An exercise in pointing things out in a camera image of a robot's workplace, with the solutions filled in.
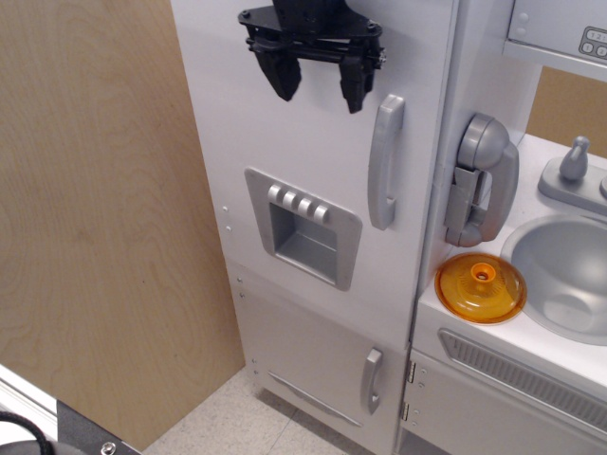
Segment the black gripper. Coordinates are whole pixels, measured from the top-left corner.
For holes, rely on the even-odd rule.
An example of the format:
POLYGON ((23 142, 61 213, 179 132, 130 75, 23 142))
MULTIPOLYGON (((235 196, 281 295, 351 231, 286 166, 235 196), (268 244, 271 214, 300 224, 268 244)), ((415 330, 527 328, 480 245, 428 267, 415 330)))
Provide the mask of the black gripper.
POLYGON ((274 1, 242 10, 238 22, 248 31, 249 50, 269 84, 285 101, 302 80, 300 59, 338 64, 342 95, 355 114, 386 60, 381 25, 344 1, 274 1))

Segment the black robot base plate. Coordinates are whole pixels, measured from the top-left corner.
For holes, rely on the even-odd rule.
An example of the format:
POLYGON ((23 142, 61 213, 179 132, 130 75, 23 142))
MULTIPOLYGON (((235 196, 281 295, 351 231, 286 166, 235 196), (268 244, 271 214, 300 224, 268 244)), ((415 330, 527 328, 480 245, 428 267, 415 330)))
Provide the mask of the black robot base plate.
POLYGON ((140 452, 113 433, 58 400, 58 442, 85 454, 139 455, 140 452))

